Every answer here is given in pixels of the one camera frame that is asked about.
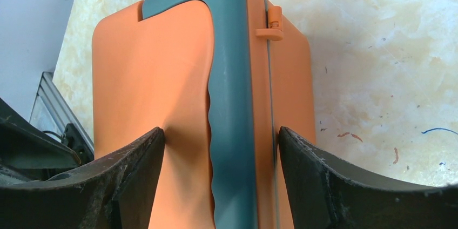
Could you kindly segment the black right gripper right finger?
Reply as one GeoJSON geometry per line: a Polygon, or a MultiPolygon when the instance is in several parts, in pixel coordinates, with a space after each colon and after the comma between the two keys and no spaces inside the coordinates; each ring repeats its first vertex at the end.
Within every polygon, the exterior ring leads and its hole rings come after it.
{"type": "Polygon", "coordinates": [[[457,228],[457,186],[388,178],[324,151],[293,130],[278,135],[295,228],[457,228]]]}

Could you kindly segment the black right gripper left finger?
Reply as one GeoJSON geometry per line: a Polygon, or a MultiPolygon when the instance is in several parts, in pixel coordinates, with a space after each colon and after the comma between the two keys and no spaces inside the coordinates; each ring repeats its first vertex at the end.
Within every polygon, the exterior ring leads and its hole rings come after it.
{"type": "Polygon", "coordinates": [[[164,149],[155,127],[49,180],[2,186],[1,228],[148,228],[164,149]]]}

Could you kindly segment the orange medicine box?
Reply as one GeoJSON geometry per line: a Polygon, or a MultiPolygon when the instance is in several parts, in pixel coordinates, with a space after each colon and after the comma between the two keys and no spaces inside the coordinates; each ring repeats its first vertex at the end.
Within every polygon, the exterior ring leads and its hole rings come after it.
{"type": "Polygon", "coordinates": [[[124,228],[293,228],[278,135],[315,141],[307,38],[269,0],[143,0],[92,39],[95,155],[154,127],[124,228]]]}

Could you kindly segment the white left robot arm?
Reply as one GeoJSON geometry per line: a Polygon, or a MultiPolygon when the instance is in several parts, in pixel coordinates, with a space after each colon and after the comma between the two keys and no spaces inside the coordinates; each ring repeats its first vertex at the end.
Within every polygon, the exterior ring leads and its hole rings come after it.
{"type": "Polygon", "coordinates": [[[73,123],[60,136],[39,130],[1,101],[1,185],[45,181],[94,160],[73,123]]]}

